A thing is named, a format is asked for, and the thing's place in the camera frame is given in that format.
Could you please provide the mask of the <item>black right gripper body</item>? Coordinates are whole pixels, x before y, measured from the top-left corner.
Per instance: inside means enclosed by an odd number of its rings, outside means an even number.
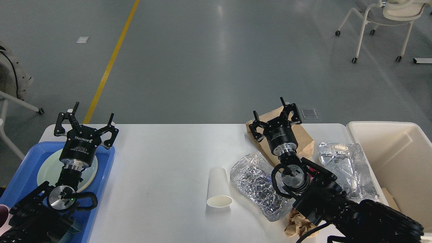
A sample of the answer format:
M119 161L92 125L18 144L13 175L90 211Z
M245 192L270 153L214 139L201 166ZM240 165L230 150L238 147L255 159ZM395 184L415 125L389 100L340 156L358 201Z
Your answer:
M296 153L298 142L291 123L285 118L273 118L267 122L264 135L273 155L280 156L287 151Z

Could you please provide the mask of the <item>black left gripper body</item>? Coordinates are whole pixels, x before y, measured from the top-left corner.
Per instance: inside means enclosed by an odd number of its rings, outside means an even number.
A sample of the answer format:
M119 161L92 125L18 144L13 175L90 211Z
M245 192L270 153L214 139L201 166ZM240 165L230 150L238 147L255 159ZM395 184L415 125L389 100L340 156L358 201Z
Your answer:
M78 126L67 132L67 141L59 160L66 167L91 167L97 147L101 144L101 135L97 129L88 126Z

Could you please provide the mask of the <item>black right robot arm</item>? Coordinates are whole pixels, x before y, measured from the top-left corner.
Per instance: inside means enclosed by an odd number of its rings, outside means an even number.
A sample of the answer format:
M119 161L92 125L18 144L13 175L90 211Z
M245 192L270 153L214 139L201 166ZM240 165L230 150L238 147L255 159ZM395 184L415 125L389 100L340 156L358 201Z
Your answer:
M343 236L330 235L329 243L419 243L424 235L420 223L380 202L350 200L336 182L336 175L298 157L292 129L294 124L301 124L298 108L280 100L283 108L277 117L263 121L253 111L254 120L248 127L257 142L266 138L270 152L280 161L271 173L276 194L293 198L293 207L316 226L298 242L332 224Z

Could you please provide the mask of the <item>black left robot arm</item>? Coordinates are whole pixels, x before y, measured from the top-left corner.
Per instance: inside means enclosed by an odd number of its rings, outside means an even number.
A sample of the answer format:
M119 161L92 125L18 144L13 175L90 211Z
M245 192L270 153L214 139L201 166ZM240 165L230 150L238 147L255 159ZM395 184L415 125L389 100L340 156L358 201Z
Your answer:
M68 242L86 223L80 220L98 205L100 192L79 191L82 174L90 168L99 146L110 149L119 130L110 115L106 126L96 129L79 123L73 109L60 112L54 136L65 136L59 161L63 164L56 183L44 181L9 209L8 229L2 243Z

